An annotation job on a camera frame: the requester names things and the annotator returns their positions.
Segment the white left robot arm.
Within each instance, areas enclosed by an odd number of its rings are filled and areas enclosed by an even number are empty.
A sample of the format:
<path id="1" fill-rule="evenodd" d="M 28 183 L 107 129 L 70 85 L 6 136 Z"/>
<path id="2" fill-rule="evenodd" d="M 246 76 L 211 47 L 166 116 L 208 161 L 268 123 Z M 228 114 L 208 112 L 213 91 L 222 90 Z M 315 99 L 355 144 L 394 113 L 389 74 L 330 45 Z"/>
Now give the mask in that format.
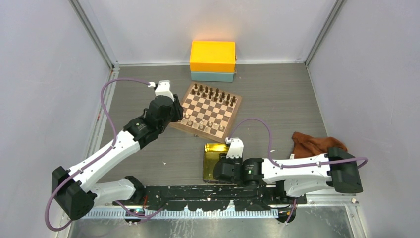
<path id="1" fill-rule="evenodd" d="M 91 157 L 68 170 L 56 168 L 52 173 L 52 193 L 70 220 L 78 220 L 95 206 L 106 203 L 140 204 L 145 187 L 134 176 L 115 182 L 98 181 L 125 158 L 158 139 L 171 122 L 180 121 L 182 116 L 183 108 L 176 94 L 156 96 L 141 116 L 130 120 L 114 140 Z"/>

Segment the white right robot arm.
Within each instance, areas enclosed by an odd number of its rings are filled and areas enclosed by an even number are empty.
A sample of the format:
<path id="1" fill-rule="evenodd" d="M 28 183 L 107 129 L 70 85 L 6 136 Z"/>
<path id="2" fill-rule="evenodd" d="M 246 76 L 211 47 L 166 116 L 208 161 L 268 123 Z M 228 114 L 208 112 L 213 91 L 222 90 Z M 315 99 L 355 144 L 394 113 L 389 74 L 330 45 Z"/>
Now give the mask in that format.
<path id="1" fill-rule="evenodd" d="M 274 183 L 276 200 L 286 204 L 309 192 L 333 188 L 339 193 L 361 193 L 359 168 L 366 157 L 355 157 L 339 147 L 327 153 L 300 159 L 249 158 L 244 161 L 222 157 L 213 168 L 213 178 L 246 189 Z"/>

